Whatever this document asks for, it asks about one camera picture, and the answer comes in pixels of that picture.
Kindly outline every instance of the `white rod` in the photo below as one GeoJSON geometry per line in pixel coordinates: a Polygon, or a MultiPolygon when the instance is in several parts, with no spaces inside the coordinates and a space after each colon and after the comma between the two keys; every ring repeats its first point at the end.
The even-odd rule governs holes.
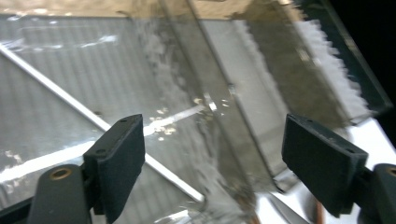
{"type": "MultiPolygon", "coordinates": [[[[89,108],[80,103],[77,99],[75,99],[72,95],[64,91],[61,87],[51,81],[49,78],[40,73],[37,69],[35,69],[32,65],[27,63],[20,56],[7,49],[3,44],[0,43],[0,51],[4,56],[9,58],[12,62],[14,62],[17,66],[19,66],[23,71],[41,83],[43,86],[48,88],[54,94],[56,94],[59,98],[67,102],[73,108],[75,108],[80,114],[82,114],[85,118],[90,120],[96,126],[98,126],[102,131],[106,132],[110,129],[111,125],[105,122],[103,119],[99,118],[97,115],[91,112],[89,108]]],[[[202,202],[204,200],[204,195],[202,195],[199,191],[188,185],[185,181],[180,179],[177,175],[172,173],[165,166],[160,164],[154,158],[152,158],[149,154],[146,153],[146,164],[148,164],[152,169],[157,171],[160,175],[162,175],[165,179],[169,180],[183,192],[188,194],[197,202],[202,202]]]]}

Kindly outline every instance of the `screw hole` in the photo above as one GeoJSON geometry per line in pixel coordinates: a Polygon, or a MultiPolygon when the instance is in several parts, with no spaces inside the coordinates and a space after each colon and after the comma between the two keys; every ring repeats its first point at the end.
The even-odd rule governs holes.
{"type": "Polygon", "coordinates": [[[396,177],[396,168],[395,167],[390,167],[388,168],[388,172],[396,177]]]}
{"type": "Polygon", "coordinates": [[[355,151],[350,148],[346,148],[346,151],[348,151],[349,153],[355,153],[355,151]]]}
{"type": "Polygon", "coordinates": [[[103,153],[105,153],[106,152],[106,150],[105,149],[97,149],[96,150],[96,154],[103,154],[103,153]]]}
{"type": "Polygon", "coordinates": [[[72,174],[72,171],[68,168],[61,168],[55,170],[49,175],[49,178],[52,180],[60,180],[72,174]]]}

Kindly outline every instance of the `metal rod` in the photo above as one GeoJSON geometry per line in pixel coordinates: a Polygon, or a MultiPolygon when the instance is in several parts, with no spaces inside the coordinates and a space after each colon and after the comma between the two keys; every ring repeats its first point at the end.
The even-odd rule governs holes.
{"type": "MultiPolygon", "coordinates": [[[[49,78],[44,76],[37,69],[35,69],[32,65],[27,63],[24,59],[22,59],[20,56],[18,56],[17,54],[12,52],[11,50],[7,49],[1,43],[0,43],[0,51],[3,53],[4,56],[9,58],[18,67],[20,67],[23,71],[25,71],[27,74],[29,74],[31,77],[33,77],[36,81],[38,81],[44,87],[46,87],[47,89],[52,91],[59,98],[61,98],[62,100],[67,102],[69,105],[71,105],[81,115],[83,115],[86,119],[88,119],[92,123],[94,123],[102,131],[106,132],[107,130],[110,129],[110,127],[111,127],[110,124],[105,122],[103,119],[99,118],[97,115],[95,115],[93,112],[91,112],[91,110],[89,108],[87,108],[85,105],[80,103],[76,98],[74,98],[68,92],[64,91],[60,86],[58,86],[56,83],[54,83],[49,78]]],[[[177,118],[180,119],[180,117],[175,117],[175,118],[170,119],[170,120],[172,120],[172,122],[173,121],[177,121],[178,120],[177,118]]],[[[150,127],[150,129],[146,128],[146,130],[148,130],[149,132],[145,132],[145,136],[146,135],[150,135],[150,133],[151,133],[150,130],[153,128],[153,126],[149,125],[148,127],[150,127]]],[[[146,153],[146,164],[149,165],[156,172],[158,172],[160,175],[162,175],[165,179],[167,179],[171,183],[173,183],[176,187],[178,187],[183,192],[185,192],[190,197],[192,197],[195,201],[197,201],[197,202],[203,202],[204,201],[205,196],[203,194],[201,194],[198,190],[194,189],[189,184],[187,184],[185,181],[180,179],[177,175],[172,173],[172,171],[167,169],[165,166],[163,166],[160,162],[156,161],[154,158],[152,158],[147,153],[146,153]]]]}

